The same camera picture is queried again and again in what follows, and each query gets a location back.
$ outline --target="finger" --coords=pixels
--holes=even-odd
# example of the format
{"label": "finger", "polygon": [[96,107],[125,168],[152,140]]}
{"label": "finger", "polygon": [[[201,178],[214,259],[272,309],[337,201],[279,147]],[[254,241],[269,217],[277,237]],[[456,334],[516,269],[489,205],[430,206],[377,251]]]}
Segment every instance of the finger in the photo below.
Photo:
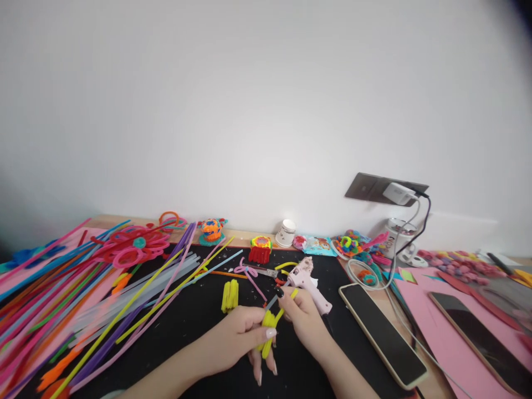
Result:
{"label": "finger", "polygon": [[285,313],[288,314],[292,320],[295,320],[297,319],[298,316],[301,316],[303,311],[299,309],[299,306],[297,306],[294,300],[290,297],[289,288],[286,288],[286,289],[283,288],[282,290],[283,290],[283,295],[282,296],[278,295],[279,306],[284,309]]}
{"label": "finger", "polygon": [[[291,295],[292,292],[294,291],[294,288],[287,287],[287,291],[288,290],[290,290],[290,295]],[[298,294],[295,296],[294,302],[299,307],[299,309],[301,309],[304,313],[311,314],[311,313],[318,311],[316,308],[316,305],[314,304],[314,300],[312,299],[312,296],[310,295],[310,292],[308,292],[305,289],[298,288]]]}
{"label": "finger", "polygon": [[239,333],[251,330],[254,324],[262,324],[262,320],[266,314],[263,308],[238,306],[234,311],[237,309],[239,309],[238,312],[241,320],[241,326],[238,329]]}
{"label": "finger", "polygon": [[275,364],[273,350],[270,350],[270,353],[266,357],[266,366],[272,371],[273,375],[277,375],[277,364]]}
{"label": "finger", "polygon": [[260,352],[256,349],[251,351],[252,365],[253,365],[253,376],[259,386],[262,385],[262,356]]}
{"label": "finger", "polygon": [[244,349],[242,353],[245,353],[260,344],[265,343],[269,339],[277,335],[277,330],[275,328],[268,327],[258,327],[254,330],[240,334],[240,341]]}

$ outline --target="smartphone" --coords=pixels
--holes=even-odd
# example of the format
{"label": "smartphone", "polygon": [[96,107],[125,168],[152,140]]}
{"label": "smartphone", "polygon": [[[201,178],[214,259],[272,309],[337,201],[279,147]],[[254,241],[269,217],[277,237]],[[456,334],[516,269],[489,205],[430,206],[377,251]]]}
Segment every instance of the smartphone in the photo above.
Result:
{"label": "smartphone", "polygon": [[338,290],[395,381],[411,390],[427,375],[427,366],[384,316],[366,290],[357,283]]}
{"label": "smartphone", "polygon": [[507,391],[532,397],[532,374],[458,298],[440,293],[429,296]]}

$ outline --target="black mat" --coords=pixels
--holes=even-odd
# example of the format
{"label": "black mat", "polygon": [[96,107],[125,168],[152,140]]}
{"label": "black mat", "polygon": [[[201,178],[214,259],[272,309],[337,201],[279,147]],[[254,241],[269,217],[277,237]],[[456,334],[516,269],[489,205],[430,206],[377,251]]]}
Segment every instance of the black mat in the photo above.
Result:
{"label": "black mat", "polygon": [[[209,254],[211,248],[193,246],[191,251],[202,259]],[[225,249],[210,267],[227,259],[238,248]],[[248,258],[249,249],[243,250],[243,256]],[[302,252],[275,250],[270,256],[268,267],[274,267],[284,262],[298,262],[305,255]],[[238,265],[241,256],[237,256],[220,268],[227,271]],[[349,284],[349,279],[336,258],[313,256],[314,271],[312,276],[319,279],[319,289],[324,297],[331,302],[332,311],[329,323],[332,327],[334,339],[362,373],[365,379],[375,389],[381,398],[403,398],[411,395],[395,383],[387,368],[378,357],[368,339],[360,329],[351,313],[338,294],[338,288]],[[162,260],[154,260],[141,268],[140,278],[162,265]],[[197,284],[183,290],[179,297],[165,310],[159,319],[151,326],[125,354],[115,362],[105,373],[87,384],[80,391],[72,395],[73,399],[98,399],[108,392],[126,389],[143,378],[150,371],[163,363],[179,349],[195,341],[210,328],[215,326],[224,315],[220,310],[222,303],[223,285],[231,278],[221,275],[211,275],[201,279]],[[272,279],[259,276],[255,279],[257,285],[266,297],[274,296]],[[262,306],[263,299],[254,290],[250,282],[238,280],[239,304],[246,306]],[[279,311],[277,304],[272,309]],[[242,358],[232,369],[218,375],[201,380],[191,387],[183,398],[206,397],[220,395],[223,397],[257,397],[257,398],[303,398],[334,397],[333,391],[320,365],[299,342],[292,325],[282,319],[278,325],[277,349],[275,359],[279,375],[275,377],[263,364],[262,387],[258,387],[253,377],[253,370],[247,357]],[[111,357],[118,350],[115,349],[108,356]],[[76,362],[67,371],[72,370]],[[49,370],[47,366],[36,376],[19,398],[40,397],[35,394],[40,376]]]}

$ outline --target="hot glue gun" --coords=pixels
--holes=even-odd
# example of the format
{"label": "hot glue gun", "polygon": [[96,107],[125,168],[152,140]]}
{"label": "hot glue gun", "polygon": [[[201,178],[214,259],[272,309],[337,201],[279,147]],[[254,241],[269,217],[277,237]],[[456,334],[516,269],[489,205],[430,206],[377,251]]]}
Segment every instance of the hot glue gun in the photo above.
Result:
{"label": "hot glue gun", "polygon": [[312,299],[320,312],[320,315],[328,314],[333,306],[327,302],[321,292],[313,284],[310,279],[310,273],[314,265],[312,264],[312,257],[305,257],[288,275],[288,281],[293,287],[301,287],[306,289],[312,295]]}

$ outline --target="scissors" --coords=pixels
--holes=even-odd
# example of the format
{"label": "scissors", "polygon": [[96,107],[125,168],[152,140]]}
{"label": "scissors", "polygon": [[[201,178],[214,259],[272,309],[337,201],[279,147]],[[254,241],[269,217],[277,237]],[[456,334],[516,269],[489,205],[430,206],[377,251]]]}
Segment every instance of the scissors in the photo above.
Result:
{"label": "scissors", "polygon": [[286,281],[282,281],[282,280],[279,280],[277,278],[277,276],[279,275],[279,271],[278,270],[266,269],[266,268],[262,268],[262,267],[259,267],[259,266],[253,266],[253,265],[245,264],[245,263],[243,263],[242,266],[246,266],[248,268],[255,269],[258,274],[262,274],[262,275],[265,275],[265,276],[273,278],[275,280],[275,282],[277,284],[279,284],[279,285],[284,285],[286,283]]}

